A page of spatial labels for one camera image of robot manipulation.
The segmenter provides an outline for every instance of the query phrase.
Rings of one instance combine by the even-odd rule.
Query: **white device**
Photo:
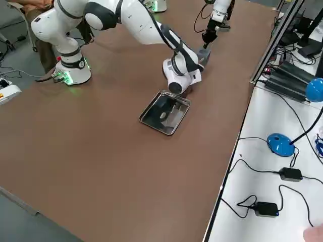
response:
[[[54,8],[33,20],[31,27],[39,39],[53,44],[60,53],[62,60],[56,69],[68,85],[91,77],[78,43],[66,36],[82,18],[96,30],[123,24],[141,44],[166,44],[174,51],[166,60],[170,66],[163,65],[171,92],[181,94],[199,80],[203,67],[196,53],[167,25],[157,22],[142,0],[55,0]]]
[[[6,85],[6,87],[2,87],[0,85],[0,105],[9,102],[11,99],[21,93],[20,88],[16,85],[13,85],[12,82],[7,81],[3,78],[0,78],[0,81],[6,82],[8,84],[8,86]]]
[[[227,19],[227,11],[230,4],[231,0],[216,0],[213,4],[211,19],[223,23]]]

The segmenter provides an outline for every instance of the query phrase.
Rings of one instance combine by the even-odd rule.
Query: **power adapter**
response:
[[[256,202],[252,209],[258,217],[276,218],[279,216],[276,203]]]
[[[279,171],[279,175],[282,180],[290,181],[290,182],[299,182],[303,180],[302,172],[299,169],[293,169],[293,168],[282,168]]]

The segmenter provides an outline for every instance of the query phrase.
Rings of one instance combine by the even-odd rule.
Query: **person's hand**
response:
[[[52,5],[52,0],[32,0],[31,4],[37,7],[38,9],[47,9]]]

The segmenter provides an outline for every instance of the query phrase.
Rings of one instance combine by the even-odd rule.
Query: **green led light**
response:
[[[91,69],[91,67],[90,67],[89,63],[87,62],[87,59],[86,59],[86,58],[84,58],[84,61],[85,61],[85,64],[87,65],[87,67],[88,67],[89,69]]]
[[[67,85],[72,85],[72,84],[73,84],[73,79],[71,78],[70,73],[65,72],[64,82],[65,82]]]
[[[155,1],[154,1],[154,3],[153,3],[153,8],[152,8],[152,10],[153,10],[154,12],[157,12],[157,9],[158,9],[158,2],[157,2],[157,0],[155,0]]]

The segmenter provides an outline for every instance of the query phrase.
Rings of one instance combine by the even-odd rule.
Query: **brown table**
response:
[[[157,19],[198,48],[203,4],[168,0]],[[34,84],[0,107],[0,186],[85,241],[201,241],[275,14],[236,1],[172,137],[138,121],[167,88],[172,52],[140,45],[121,25],[102,33],[83,48],[91,81]]]

